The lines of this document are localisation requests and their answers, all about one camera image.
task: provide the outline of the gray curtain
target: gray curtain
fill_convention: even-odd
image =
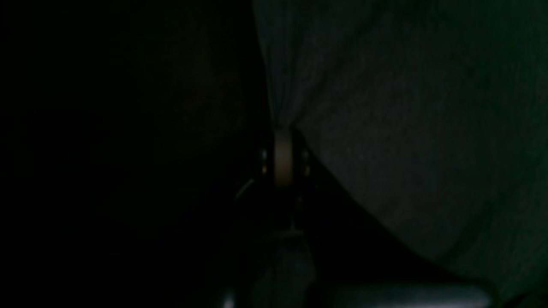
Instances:
[[[548,3],[254,0],[272,119],[420,255],[548,270]]]

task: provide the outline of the fabric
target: fabric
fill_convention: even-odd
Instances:
[[[548,3],[254,0],[272,120],[420,255],[548,271]]]

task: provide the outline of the dark wall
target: dark wall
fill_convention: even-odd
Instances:
[[[17,196],[28,298],[59,303],[63,286],[190,228],[188,212],[253,138],[250,115],[266,115],[262,62],[246,1],[6,11],[3,122],[16,134],[4,187]]]

